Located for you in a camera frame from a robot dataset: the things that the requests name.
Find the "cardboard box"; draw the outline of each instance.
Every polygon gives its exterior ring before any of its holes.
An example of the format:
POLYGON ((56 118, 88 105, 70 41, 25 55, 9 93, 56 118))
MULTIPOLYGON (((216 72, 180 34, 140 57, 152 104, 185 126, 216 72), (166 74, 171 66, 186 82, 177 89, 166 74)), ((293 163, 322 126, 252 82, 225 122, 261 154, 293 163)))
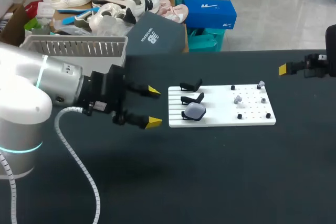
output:
POLYGON ((188 28, 233 29, 237 13, 230 0, 183 0, 189 14, 188 28))
MULTIPOLYGON (((170 0, 170 2, 171 2, 172 6, 175 6, 175 0, 170 0)), ((91 8, 91 3, 83 5, 83 6, 76 7, 76 9, 89 9, 89 8, 91 8)), ((76 14, 61 14, 58 11, 55 11, 54 16, 53 16, 53 20, 62 20, 62 19, 65 19, 65 18, 74 17, 75 15, 76 14)), ((55 32, 53 20, 50 23, 50 27, 51 27, 51 31, 55 32)), ((183 48, 182 52, 189 52, 187 28, 186 28, 185 24, 183 24, 183 26, 184 26, 184 30, 185 30, 185 38, 184 38, 185 47, 183 48)))
POLYGON ((23 0, 21 4, 13 4, 9 9, 8 13, 13 13, 12 17, 9 19, 7 25, 0 33, 0 41, 13 45, 19 46, 25 40, 25 28, 24 25, 29 21, 26 10, 24 8, 23 0))
MULTIPOLYGON (((92 8, 91 2, 86 4, 86 5, 76 6, 76 9, 80 9, 80 10, 86 10, 86 9, 90 9, 90 8, 92 8)), ((74 17, 74 16, 77 16, 77 15, 78 14, 61 14, 56 10, 54 15, 53 15, 53 19, 51 20, 51 23, 50 23, 51 31, 53 33, 56 31, 55 28, 54 28, 54 20, 63 20, 65 18, 70 18, 70 17, 74 17)))

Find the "shoe lace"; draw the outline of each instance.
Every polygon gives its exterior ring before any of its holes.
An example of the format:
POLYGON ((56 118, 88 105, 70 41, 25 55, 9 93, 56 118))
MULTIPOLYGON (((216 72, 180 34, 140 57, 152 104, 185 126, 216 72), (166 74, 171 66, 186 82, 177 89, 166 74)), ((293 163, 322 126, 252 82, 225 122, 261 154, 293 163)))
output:
POLYGON ((175 19, 175 18, 177 17, 177 18, 179 18, 179 19, 181 20, 181 18, 180 18, 180 16, 178 15, 176 9, 177 9, 176 7, 170 6, 170 11, 171 11, 172 13, 170 13, 169 15, 167 15, 165 18, 167 18, 167 19, 175 19))

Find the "gray floor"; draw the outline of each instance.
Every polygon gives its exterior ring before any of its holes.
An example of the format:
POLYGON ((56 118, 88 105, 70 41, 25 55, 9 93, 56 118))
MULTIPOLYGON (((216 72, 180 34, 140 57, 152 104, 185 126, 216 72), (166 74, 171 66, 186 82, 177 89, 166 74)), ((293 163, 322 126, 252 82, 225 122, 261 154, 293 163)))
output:
POLYGON ((336 0, 232 2, 238 18, 226 32, 223 51, 323 49, 326 28, 336 24, 336 0))

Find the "logo on box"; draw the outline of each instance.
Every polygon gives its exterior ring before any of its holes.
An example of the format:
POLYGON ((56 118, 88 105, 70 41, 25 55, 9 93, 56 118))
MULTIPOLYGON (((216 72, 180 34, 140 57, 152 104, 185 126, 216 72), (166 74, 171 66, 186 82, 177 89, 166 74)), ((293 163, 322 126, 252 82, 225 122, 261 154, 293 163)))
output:
POLYGON ((201 5, 201 8, 207 8, 207 7, 216 7, 218 5, 208 5, 208 4, 203 4, 201 5))
POLYGON ((152 44, 155 44, 156 41, 158 40, 159 36, 153 31, 153 28, 150 28, 148 30, 148 32, 145 34, 145 36, 143 36, 143 38, 141 39, 142 42, 144 42, 146 40, 146 38, 148 37, 148 41, 152 44))

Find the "black table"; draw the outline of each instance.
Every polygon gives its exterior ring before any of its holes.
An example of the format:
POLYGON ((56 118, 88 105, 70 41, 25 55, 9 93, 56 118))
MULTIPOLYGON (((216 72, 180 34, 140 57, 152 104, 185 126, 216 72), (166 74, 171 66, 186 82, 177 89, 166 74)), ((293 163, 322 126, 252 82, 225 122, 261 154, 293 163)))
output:
MULTIPOLYGON (((98 113, 67 114, 60 124, 99 188, 99 223, 335 223, 336 78, 278 77, 281 64, 305 54, 128 58, 128 78, 162 96, 130 94, 127 104, 162 118, 162 127, 120 127, 98 113), (265 81, 276 125, 169 128, 168 87, 198 78, 204 85, 265 81)), ((35 170, 17 181, 18 223, 92 223, 91 187, 54 133, 53 120, 43 135, 35 170)), ((9 223, 9 209, 9 184, 0 181, 1 224, 9 223)))

